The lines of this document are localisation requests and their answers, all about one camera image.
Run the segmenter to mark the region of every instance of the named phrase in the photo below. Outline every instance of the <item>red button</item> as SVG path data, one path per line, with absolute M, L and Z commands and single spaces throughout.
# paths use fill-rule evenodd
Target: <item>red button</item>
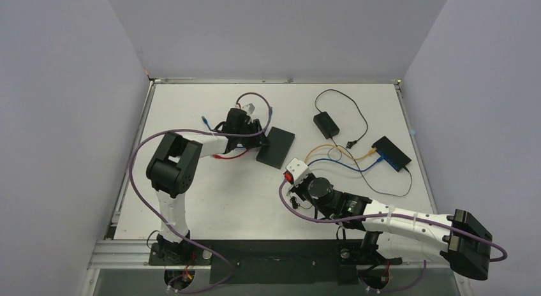
M 289 183 L 292 183 L 292 182 L 293 182 L 293 176 L 292 176 L 289 172 L 285 172 L 285 173 L 284 173 L 284 178 L 285 178 Z

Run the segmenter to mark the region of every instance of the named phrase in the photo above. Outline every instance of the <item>cable tie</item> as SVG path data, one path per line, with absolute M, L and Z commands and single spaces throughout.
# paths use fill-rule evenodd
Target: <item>cable tie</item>
M 387 232 L 388 233 L 391 233 L 390 232 L 390 217 L 391 217 L 394 209 L 395 209 L 394 205 L 389 205 L 389 212 L 387 213 L 387 222 L 386 222 L 386 224 L 387 224 Z
M 413 232 L 415 232 L 415 223 L 417 222 L 417 216 L 419 215 L 419 212 L 416 212 L 413 214 Z

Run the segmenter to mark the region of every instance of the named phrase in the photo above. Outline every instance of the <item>red cable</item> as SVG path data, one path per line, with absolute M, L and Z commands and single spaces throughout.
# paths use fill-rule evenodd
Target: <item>red cable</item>
M 385 274 L 389 271 L 390 267 L 390 261 L 387 260 L 387 268 L 385 269 L 385 272 L 383 272 L 382 277 L 385 277 Z
M 220 156 L 219 154 L 213 154 L 212 157 L 214 159 L 231 160 L 231 159 L 238 158 L 238 157 L 242 156 L 243 154 L 245 154 L 247 152 L 248 152 L 248 150 L 246 149 L 245 151 L 241 152 L 240 154 L 238 154 L 236 156 L 232 156 L 232 157 L 224 157 L 224 156 Z
M 191 259 L 189 261 L 189 263 L 187 264 L 187 266 L 184 268 L 184 272 L 183 274 L 186 275 L 188 274 L 188 267 L 195 261 L 195 253 L 192 251 L 191 252 Z

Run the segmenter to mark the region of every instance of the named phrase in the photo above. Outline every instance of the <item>black pad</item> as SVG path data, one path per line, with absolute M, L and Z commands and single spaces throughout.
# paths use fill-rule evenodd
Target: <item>black pad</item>
M 267 138 L 270 141 L 270 145 L 261 147 L 256 160 L 274 168 L 282 169 L 282 164 L 286 159 L 289 148 L 291 148 L 293 140 L 295 140 L 295 134 L 272 127 Z

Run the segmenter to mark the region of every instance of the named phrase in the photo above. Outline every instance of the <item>black power adapter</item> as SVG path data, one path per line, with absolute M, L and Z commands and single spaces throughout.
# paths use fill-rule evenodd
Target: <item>black power adapter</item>
M 327 112 L 314 115 L 314 123 L 325 138 L 332 138 L 340 132 L 340 128 L 336 126 L 336 123 L 330 118 Z
M 372 145 L 372 148 L 375 148 L 376 152 L 397 172 L 400 172 L 402 168 L 406 168 L 406 165 L 411 162 L 411 159 L 398 147 L 396 147 L 396 145 L 394 145 L 387 137 L 377 140 Z

